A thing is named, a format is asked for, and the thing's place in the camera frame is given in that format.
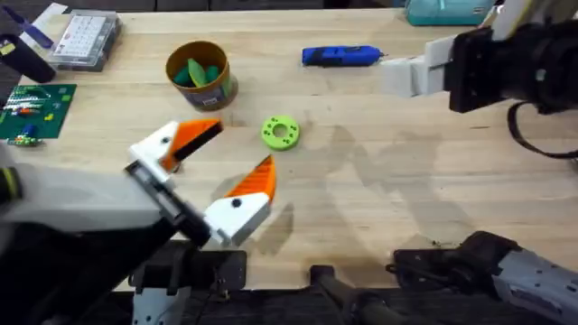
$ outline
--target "wooden table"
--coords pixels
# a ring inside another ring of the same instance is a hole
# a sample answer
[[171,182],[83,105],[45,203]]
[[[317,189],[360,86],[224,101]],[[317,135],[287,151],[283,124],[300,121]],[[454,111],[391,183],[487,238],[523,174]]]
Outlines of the wooden table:
[[[248,288],[307,284],[313,264],[336,266],[357,286],[391,286],[399,247],[457,245],[476,229],[516,239],[578,269],[578,177],[567,162],[515,144],[510,103],[459,115],[447,94],[382,95],[379,66],[304,68],[308,46],[371,44],[390,58],[464,28],[416,28],[397,10],[122,14],[124,34],[103,73],[62,73],[79,84],[61,138],[21,160],[120,174],[127,148],[171,120],[218,116],[226,130],[174,176],[200,209],[230,189],[269,150],[258,130],[273,115],[302,126],[299,145],[274,153],[277,193],[269,219],[243,246]],[[51,23],[63,28],[65,17]],[[226,109],[195,111],[164,76],[179,45],[223,47],[239,93]],[[574,148],[576,115],[522,112],[526,135],[550,149]]]

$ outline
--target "blue pen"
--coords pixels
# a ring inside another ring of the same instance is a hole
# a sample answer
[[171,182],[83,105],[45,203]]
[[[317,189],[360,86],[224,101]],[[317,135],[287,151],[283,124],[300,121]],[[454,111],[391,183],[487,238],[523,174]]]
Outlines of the blue pen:
[[14,10],[10,9],[10,7],[3,5],[2,9],[6,11],[6,13],[20,25],[20,28],[30,35],[37,43],[40,44],[44,49],[50,49],[54,42],[48,38],[43,32],[41,32],[36,26],[32,25],[26,19],[24,19],[21,15],[17,14]]

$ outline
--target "tin can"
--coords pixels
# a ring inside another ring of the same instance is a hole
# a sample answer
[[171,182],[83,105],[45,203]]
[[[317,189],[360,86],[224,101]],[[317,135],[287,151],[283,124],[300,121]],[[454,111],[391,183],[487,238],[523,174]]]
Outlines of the tin can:
[[[219,68],[217,79],[202,87],[183,87],[172,80],[187,66],[188,59],[196,60],[205,69],[211,65]],[[174,51],[166,62],[166,76],[172,85],[196,108],[213,111],[225,107],[238,92],[238,82],[230,72],[227,54],[212,42],[186,43]]]

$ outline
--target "green circuit board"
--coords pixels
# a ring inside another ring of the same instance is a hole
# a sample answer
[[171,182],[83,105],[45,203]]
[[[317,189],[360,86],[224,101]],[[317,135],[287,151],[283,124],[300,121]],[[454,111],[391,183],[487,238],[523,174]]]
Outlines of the green circuit board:
[[58,138],[75,91],[76,85],[15,87],[0,111],[0,139],[15,139],[27,125],[35,125],[37,139]]

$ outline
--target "green ring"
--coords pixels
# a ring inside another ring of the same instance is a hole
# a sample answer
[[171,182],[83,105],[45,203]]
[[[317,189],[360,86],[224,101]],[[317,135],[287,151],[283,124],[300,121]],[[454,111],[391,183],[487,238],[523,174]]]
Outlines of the green ring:
[[[280,125],[286,130],[283,137],[275,136],[273,133],[273,130]],[[261,138],[273,150],[291,149],[299,141],[299,125],[289,116],[269,117],[261,128]]]

